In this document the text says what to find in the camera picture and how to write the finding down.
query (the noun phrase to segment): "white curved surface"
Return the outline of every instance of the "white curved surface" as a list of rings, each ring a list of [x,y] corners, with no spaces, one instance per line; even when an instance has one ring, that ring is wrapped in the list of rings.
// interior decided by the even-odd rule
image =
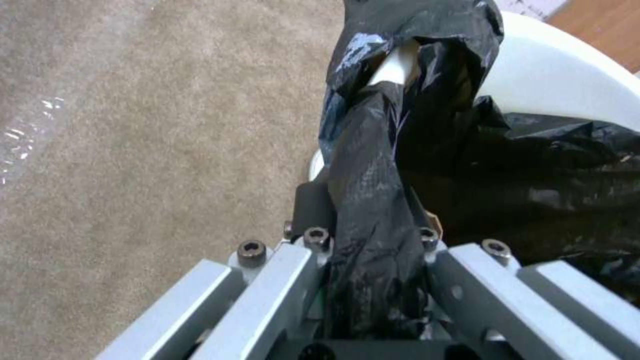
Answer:
[[[640,131],[640,79],[581,40],[503,12],[504,41],[478,95],[507,112],[606,120]]]

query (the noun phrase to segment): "garbage bag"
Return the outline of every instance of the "garbage bag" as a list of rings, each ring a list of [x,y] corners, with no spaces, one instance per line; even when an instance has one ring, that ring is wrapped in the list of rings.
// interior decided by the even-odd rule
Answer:
[[[319,135],[337,211],[325,334],[415,338],[424,327],[424,249],[396,163],[412,149],[403,139],[420,135],[404,133],[431,121],[414,108],[444,122],[472,108],[502,19],[481,0],[347,0],[345,9]],[[411,39],[420,44],[412,85],[366,86],[384,56]]]
[[[604,121],[502,115],[489,97],[453,124],[423,132],[397,159],[448,246],[497,238],[523,265],[564,259],[637,305],[640,134]]]

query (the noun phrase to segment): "white plastic object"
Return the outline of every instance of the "white plastic object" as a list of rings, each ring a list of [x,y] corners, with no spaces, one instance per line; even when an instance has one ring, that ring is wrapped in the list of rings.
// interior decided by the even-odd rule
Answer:
[[[491,95],[504,113],[604,120],[640,131],[640,79],[553,26],[510,12],[502,12],[502,19],[500,53],[478,96]],[[369,84],[405,84],[417,61],[416,55],[408,53],[411,46],[385,58]],[[319,154],[310,164],[310,180],[324,166]]]

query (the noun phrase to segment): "beige carpet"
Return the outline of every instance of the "beige carpet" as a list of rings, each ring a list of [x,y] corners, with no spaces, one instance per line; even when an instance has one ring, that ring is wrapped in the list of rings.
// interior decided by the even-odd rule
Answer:
[[[0,187],[0,357],[93,357],[199,259],[274,244],[342,20],[339,0],[0,0],[0,128],[32,125]]]

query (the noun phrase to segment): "wooden floor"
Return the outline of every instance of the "wooden floor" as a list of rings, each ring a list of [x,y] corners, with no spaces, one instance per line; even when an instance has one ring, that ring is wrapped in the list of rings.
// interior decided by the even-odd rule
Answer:
[[[640,71],[640,0],[572,0],[547,22]]]

